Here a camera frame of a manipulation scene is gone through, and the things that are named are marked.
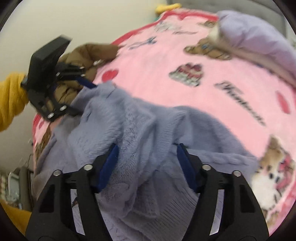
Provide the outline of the yellow sweater left forearm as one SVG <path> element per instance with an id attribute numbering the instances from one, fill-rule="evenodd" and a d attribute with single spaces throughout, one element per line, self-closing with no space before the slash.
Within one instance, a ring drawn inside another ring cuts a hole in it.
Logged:
<path id="1" fill-rule="evenodd" d="M 24 73 L 10 73 L 1 81 L 1 132 L 11 125 L 29 103 L 27 92 L 21 87 L 24 78 Z"/>

